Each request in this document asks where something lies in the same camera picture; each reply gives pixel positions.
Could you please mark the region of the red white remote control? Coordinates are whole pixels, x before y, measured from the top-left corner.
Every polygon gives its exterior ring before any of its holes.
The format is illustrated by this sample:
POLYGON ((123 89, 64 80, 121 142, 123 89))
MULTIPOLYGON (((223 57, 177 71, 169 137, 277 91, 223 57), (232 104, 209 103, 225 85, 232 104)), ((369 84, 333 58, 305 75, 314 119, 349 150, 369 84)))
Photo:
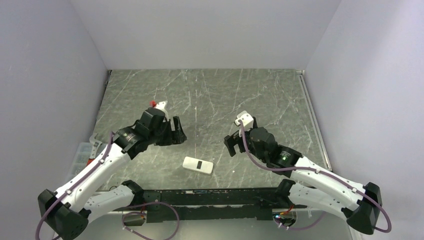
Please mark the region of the red white remote control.
POLYGON ((210 161, 186 156, 183 160, 182 167, 187 170, 210 175, 213 171, 214 164, 210 161))

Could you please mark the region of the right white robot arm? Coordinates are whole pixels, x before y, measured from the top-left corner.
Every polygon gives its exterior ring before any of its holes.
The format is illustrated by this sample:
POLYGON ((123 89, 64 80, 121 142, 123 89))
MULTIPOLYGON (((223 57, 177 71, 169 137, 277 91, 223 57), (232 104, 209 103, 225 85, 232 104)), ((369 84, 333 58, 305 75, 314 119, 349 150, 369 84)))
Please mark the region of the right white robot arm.
POLYGON ((300 152, 278 144, 264 127, 248 131, 241 128, 223 142, 230 156, 236 154, 238 146, 261 169, 286 177, 275 194, 280 207, 309 206, 345 220, 360 233, 383 231, 377 222, 380 214, 386 217, 387 213, 382 208, 378 185, 354 182, 320 167, 300 152))

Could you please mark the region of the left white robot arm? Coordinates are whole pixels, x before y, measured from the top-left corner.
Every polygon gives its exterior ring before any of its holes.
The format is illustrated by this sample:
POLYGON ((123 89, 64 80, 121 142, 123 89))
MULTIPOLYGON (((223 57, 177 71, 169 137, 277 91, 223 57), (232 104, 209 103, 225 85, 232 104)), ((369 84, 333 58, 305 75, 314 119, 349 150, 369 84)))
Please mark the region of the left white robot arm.
POLYGON ((132 180, 113 190, 95 195, 116 170, 132 161, 150 145, 179 145, 187 140, 178 116, 169 117, 159 105, 146 109, 132 125, 111 133, 107 147, 79 174, 55 191, 45 189, 37 198, 40 221, 35 239, 40 239, 43 223, 63 240, 74 240, 94 220, 120 208, 137 210, 161 205, 132 180))

